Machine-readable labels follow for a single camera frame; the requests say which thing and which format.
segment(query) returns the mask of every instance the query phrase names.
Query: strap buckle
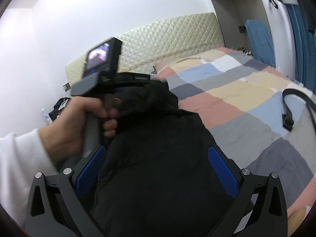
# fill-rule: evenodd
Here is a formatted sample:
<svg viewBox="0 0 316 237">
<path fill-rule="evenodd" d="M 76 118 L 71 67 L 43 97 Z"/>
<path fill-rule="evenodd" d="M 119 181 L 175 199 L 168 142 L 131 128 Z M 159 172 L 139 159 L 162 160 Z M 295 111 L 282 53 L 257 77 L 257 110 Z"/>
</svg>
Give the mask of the strap buckle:
<svg viewBox="0 0 316 237">
<path fill-rule="evenodd" d="M 283 127 L 288 131 L 293 130 L 294 121 L 292 118 L 288 118 L 286 114 L 282 114 Z"/>
</svg>

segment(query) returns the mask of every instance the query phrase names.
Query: cream headboard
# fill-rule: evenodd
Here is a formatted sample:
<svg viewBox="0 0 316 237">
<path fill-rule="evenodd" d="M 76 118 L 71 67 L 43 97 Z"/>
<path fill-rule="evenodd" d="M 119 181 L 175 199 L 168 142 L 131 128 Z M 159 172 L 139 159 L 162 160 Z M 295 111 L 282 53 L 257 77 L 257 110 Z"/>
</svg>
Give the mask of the cream headboard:
<svg viewBox="0 0 316 237">
<path fill-rule="evenodd" d="M 192 14 L 151 23 L 117 37 L 123 41 L 119 72 L 150 74 L 164 59 L 183 58 L 224 46 L 214 13 Z M 80 81 L 86 54 L 66 66 L 70 85 Z"/>
</svg>

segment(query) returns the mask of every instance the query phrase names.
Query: white sweater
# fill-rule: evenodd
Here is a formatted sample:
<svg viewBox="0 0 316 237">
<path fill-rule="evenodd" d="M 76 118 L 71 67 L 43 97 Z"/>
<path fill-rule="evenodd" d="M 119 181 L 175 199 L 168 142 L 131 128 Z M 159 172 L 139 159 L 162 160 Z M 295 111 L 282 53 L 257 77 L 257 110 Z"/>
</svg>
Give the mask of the white sweater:
<svg viewBox="0 0 316 237">
<path fill-rule="evenodd" d="M 20 137 L 11 133 L 0 138 L 0 203 L 21 226 L 37 172 L 45 176 L 57 174 L 37 130 Z"/>
</svg>

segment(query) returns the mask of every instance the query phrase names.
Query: bed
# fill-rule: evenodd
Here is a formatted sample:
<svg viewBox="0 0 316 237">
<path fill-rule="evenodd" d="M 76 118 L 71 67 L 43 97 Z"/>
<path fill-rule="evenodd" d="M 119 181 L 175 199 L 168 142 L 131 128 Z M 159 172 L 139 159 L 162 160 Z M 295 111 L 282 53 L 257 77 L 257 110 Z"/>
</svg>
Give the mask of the bed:
<svg viewBox="0 0 316 237">
<path fill-rule="evenodd" d="M 305 102 L 293 95 L 286 97 L 293 130 L 282 127 L 282 91 L 298 89 L 316 102 L 310 90 L 225 48 L 213 13 L 152 23 L 118 38 L 124 42 L 120 72 L 156 70 L 155 78 L 167 79 L 180 108 L 200 115 L 228 158 L 257 175 L 279 174 L 288 217 L 302 208 L 308 213 L 316 200 L 315 132 Z M 84 58 L 66 67 L 71 85 L 81 79 Z"/>
</svg>

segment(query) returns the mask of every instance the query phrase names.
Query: human hand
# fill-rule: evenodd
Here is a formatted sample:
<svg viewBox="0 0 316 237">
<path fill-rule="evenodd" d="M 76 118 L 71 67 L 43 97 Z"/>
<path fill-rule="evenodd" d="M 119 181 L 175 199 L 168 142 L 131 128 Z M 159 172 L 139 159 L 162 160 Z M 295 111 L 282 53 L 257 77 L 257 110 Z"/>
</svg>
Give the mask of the human hand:
<svg viewBox="0 0 316 237">
<path fill-rule="evenodd" d="M 106 111 L 98 98 L 73 97 L 59 118 L 39 130 L 45 149 L 53 162 L 82 152 L 83 127 L 87 112 L 99 118 L 111 118 L 103 124 L 104 136 L 115 136 L 117 121 L 114 118 L 118 114 L 116 109 Z"/>
</svg>

